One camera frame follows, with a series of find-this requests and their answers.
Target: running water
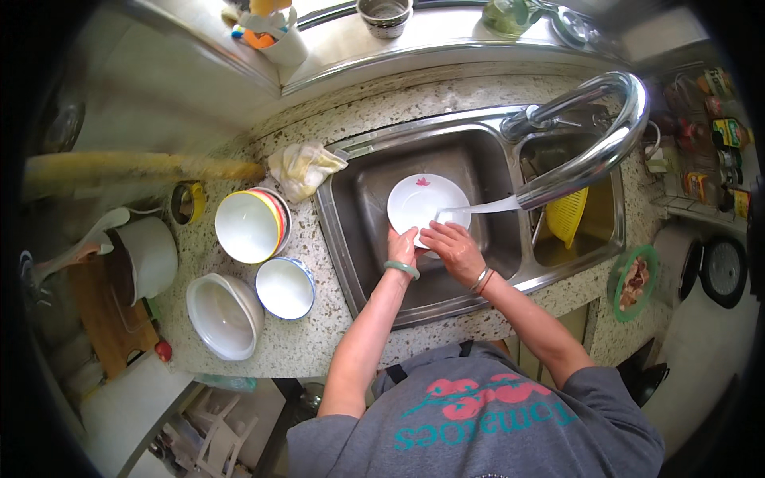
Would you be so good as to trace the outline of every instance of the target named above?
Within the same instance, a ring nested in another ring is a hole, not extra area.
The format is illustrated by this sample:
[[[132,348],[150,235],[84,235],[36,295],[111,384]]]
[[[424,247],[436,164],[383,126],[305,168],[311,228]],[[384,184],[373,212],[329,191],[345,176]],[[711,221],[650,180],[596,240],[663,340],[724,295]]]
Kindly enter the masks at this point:
[[[476,206],[463,206],[463,207],[445,207],[439,209],[435,214],[435,221],[438,222],[438,218],[444,213],[472,213],[472,214],[484,214],[484,213],[500,213],[502,211],[512,211],[521,209],[518,204],[516,195],[513,194],[505,199],[500,199],[492,203],[477,204]]]

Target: glass jar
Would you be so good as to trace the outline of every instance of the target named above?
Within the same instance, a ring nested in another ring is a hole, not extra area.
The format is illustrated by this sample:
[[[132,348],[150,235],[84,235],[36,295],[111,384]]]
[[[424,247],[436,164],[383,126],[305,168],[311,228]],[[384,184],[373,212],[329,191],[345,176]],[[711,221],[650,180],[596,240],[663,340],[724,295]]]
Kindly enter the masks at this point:
[[[541,4],[530,0],[489,0],[481,21],[492,33],[517,40],[544,12]]]

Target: stainless steel sink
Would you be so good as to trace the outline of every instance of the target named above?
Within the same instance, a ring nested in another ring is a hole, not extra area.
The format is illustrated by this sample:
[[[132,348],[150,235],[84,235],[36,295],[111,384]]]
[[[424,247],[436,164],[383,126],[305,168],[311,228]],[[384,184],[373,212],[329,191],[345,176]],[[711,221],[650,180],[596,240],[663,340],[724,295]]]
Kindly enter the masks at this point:
[[[390,190],[419,173],[444,176],[471,204],[508,197],[531,180],[586,149],[607,125],[605,109],[566,113],[581,128],[557,128],[526,136],[517,145],[502,139],[501,121],[524,106],[478,109],[395,125],[328,147],[350,153],[348,167],[317,192],[317,209],[340,285],[355,317],[383,275],[387,259],[386,204]],[[531,246],[539,211],[476,214],[470,233],[489,266],[524,292],[590,268],[624,247],[624,206],[618,168],[591,186],[588,205],[570,250],[542,226]],[[486,301],[457,283],[440,259],[418,260],[422,277],[407,290],[395,328],[411,327],[485,307]]]
[[[550,171],[582,153],[596,141],[597,136],[591,133],[547,135],[529,139],[523,144],[519,153],[523,179],[529,181],[537,175]],[[621,196],[621,184],[616,193]],[[542,222],[534,247],[534,257],[537,262],[545,267],[555,267],[605,247],[614,234],[617,220],[615,210],[619,206],[623,207],[621,198],[619,198],[621,204],[617,204],[614,200],[616,193],[611,176],[589,187],[584,213],[570,249],[566,249],[563,241],[552,235],[546,221]],[[530,213],[532,224],[537,224],[539,221],[541,209]]]

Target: gray t-shirt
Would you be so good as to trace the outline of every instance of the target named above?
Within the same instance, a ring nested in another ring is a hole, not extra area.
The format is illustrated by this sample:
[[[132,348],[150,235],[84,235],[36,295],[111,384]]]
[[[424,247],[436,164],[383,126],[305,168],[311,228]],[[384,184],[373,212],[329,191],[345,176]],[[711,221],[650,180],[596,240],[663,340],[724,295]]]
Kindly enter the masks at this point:
[[[387,380],[390,387],[361,419],[328,415],[293,427],[287,433],[289,475],[659,473],[662,438],[616,369],[579,370],[558,392],[486,347],[467,357],[448,347],[431,351],[431,359],[416,366],[404,362],[409,376],[398,385],[380,377],[376,385]]]

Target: black apron strap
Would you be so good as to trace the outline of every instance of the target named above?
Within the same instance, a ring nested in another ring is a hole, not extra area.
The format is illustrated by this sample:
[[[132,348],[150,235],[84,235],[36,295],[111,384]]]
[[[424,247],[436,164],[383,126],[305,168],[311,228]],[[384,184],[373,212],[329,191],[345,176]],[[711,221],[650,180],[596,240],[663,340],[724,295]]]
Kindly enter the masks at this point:
[[[407,377],[406,372],[404,372],[404,369],[402,369],[398,363],[388,367],[386,372],[388,373],[388,376],[393,381],[393,383],[396,385],[398,385],[403,379]]]
[[[470,349],[473,348],[473,340],[465,340],[463,343],[460,344],[460,357],[467,357],[470,355]]]

